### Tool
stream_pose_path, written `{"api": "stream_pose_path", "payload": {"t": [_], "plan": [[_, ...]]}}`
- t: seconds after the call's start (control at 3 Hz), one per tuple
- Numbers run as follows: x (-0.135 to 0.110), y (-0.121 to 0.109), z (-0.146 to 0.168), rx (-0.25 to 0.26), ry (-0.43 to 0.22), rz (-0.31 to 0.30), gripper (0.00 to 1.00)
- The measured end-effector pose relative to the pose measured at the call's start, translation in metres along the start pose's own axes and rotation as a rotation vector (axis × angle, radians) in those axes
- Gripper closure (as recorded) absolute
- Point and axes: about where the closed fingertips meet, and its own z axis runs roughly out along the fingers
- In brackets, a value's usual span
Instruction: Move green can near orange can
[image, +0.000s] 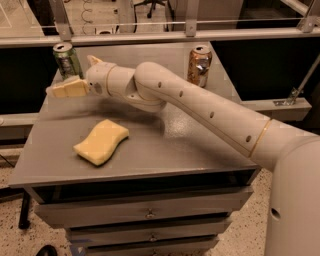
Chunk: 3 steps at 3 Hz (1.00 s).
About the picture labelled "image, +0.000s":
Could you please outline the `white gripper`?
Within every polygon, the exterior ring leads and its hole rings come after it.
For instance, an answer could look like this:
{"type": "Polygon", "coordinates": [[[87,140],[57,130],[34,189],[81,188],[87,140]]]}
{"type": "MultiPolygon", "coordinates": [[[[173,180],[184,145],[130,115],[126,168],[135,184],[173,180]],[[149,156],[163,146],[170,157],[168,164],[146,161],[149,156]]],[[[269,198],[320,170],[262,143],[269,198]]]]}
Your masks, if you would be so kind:
{"type": "Polygon", "coordinates": [[[110,94],[107,89],[108,75],[116,64],[101,62],[101,59],[93,55],[88,55],[87,60],[91,66],[86,72],[87,82],[79,76],[72,76],[49,86],[46,89],[47,95],[53,98],[82,97],[86,96],[91,90],[92,93],[98,96],[109,97],[110,94]]]}

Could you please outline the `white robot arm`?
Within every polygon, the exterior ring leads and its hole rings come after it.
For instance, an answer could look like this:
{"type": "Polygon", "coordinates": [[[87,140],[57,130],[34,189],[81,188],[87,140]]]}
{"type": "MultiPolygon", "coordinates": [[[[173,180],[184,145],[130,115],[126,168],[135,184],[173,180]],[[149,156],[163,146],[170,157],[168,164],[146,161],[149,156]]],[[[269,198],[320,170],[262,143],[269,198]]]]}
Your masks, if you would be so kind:
{"type": "Polygon", "coordinates": [[[171,103],[271,171],[265,256],[320,255],[320,136],[196,86],[154,62],[120,67],[90,55],[86,76],[46,89],[55,98],[92,92],[147,111],[171,103]]]}

